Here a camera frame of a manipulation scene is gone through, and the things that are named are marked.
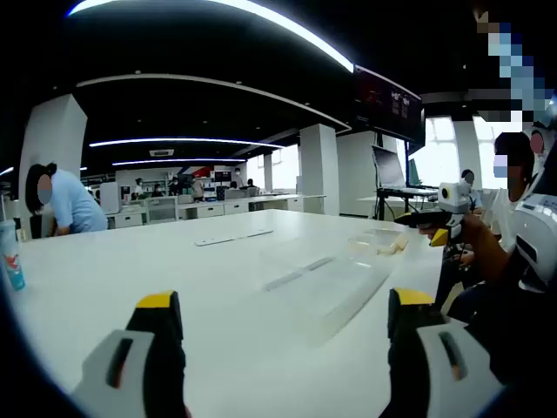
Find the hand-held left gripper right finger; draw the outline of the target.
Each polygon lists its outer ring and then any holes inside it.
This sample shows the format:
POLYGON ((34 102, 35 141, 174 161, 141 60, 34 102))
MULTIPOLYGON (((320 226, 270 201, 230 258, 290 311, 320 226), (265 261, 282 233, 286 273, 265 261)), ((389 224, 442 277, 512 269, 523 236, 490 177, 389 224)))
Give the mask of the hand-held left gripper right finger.
POLYGON ((465 326, 420 291, 390 290, 387 417, 478 417, 503 385, 465 326))

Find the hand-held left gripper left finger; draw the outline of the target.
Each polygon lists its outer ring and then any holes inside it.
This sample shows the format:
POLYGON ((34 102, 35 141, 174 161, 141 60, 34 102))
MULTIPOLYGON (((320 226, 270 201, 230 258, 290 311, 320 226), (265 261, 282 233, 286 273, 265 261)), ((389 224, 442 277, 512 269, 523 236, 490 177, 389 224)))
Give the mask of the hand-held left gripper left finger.
POLYGON ((186 417, 178 293, 145 296, 84 360, 72 400, 89 417, 186 417))

